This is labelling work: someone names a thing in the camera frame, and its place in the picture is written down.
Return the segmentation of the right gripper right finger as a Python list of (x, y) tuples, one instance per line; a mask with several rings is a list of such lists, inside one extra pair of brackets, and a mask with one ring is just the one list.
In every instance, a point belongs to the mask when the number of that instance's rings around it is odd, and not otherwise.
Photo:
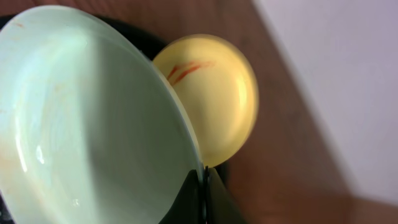
[(206, 222), (247, 224), (215, 168), (206, 167)]

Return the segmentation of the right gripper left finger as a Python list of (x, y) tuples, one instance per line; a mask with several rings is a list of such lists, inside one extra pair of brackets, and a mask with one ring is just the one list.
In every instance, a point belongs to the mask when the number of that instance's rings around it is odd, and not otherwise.
[(159, 224), (205, 224), (203, 186), (196, 170), (184, 180), (171, 208)]

